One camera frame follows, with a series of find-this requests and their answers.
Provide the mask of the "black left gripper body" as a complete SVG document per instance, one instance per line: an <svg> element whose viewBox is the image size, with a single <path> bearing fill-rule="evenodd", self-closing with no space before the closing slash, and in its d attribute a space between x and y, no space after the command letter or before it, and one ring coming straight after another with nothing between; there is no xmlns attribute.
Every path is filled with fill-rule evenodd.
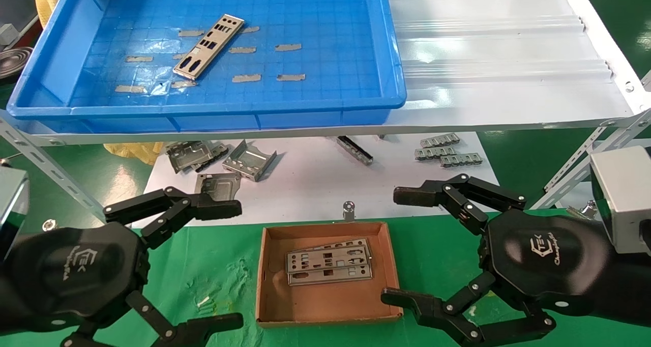
<svg viewBox="0 0 651 347"><path fill-rule="evenodd" d="M127 295L142 291L147 277L143 240L117 223L23 237L15 247L15 329L108 328L130 310Z"/></svg>

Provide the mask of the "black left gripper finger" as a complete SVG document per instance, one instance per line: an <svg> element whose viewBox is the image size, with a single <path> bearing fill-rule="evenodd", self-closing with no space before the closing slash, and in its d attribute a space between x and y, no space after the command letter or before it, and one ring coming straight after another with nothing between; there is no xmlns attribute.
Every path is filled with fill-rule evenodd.
<svg viewBox="0 0 651 347"><path fill-rule="evenodd" d="M231 219L242 214L237 199L215 201L209 194L187 194L175 187L147 192L104 208L107 222L123 225L156 216L142 228L140 238L149 249L157 249L192 219Z"/></svg>
<svg viewBox="0 0 651 347"><path fill-rule="evenodd" d="M128 294L125 302L158 334L151 346L206 346L212 335L244 325L241 313L228 313L173 326L140 291Z"/></svg>

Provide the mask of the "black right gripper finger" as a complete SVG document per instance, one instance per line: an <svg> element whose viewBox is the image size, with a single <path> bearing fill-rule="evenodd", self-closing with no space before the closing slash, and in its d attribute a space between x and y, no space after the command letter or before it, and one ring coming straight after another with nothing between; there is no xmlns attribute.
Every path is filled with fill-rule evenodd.
<svg viewBox="0 0 651 347"><path fill-rule="evenodd" d="M484 271L446 301L395 287L384 287L380 299L383 304L411 310L419 326L442 330L460 346L500 346L538 340L556 328L555 320L539 305L523 299L515 301L525 314L521 319L485 325L466 319L466 310L497 285L495 275Z"/></svg>
<svg viewBox="0 0 651 347"><path fill-rule="evenodd" d="M475 203L498 212L523 210L525 196L462 173L449 180L426 180L420 187L396 187L393 201L402 206L442 207L475 236L483 236L488 215Z"/></svg>

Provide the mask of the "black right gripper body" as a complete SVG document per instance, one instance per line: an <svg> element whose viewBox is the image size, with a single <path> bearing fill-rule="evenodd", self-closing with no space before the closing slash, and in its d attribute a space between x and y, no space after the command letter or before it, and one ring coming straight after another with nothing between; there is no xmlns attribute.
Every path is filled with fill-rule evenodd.
<svg viewBox="0 0 651 347"><path fill-rule="evenodd" d="M597 222L509 210L488 222L484 241L484 266L495 277L491 291L512 308L611 316L605 286L611 241Z"/></svg>

